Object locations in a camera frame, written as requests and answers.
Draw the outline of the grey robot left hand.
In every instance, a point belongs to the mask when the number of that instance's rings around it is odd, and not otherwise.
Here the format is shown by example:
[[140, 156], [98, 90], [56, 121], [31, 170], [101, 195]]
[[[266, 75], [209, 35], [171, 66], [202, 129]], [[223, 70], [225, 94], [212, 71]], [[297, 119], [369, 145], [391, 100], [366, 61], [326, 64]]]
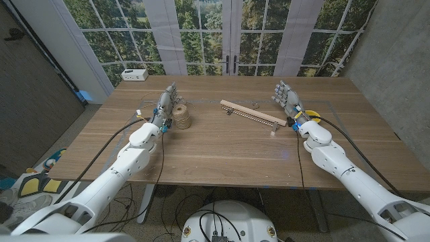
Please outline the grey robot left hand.
[[173, 108], [181, 100], [181, 96], [177, 95], [177, 86], [173, 82], [162, 92], [156, 108], [153, 110], [153, 117], [150, 123], [156, 125], [162, 133], [167, 132], [172, 126], [172, 111]]

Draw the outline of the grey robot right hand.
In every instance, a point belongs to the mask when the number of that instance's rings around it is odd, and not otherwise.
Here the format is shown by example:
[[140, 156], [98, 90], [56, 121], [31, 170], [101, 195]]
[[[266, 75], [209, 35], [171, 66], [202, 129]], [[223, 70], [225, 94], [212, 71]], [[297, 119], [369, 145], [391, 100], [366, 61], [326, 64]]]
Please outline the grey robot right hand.
[[275, 86], [275, 94], [271, 98], [284, 109], [287, 125], [294, 131], [298, 131], [301, 125], [311, 120], [298, 94], [283, 80]]

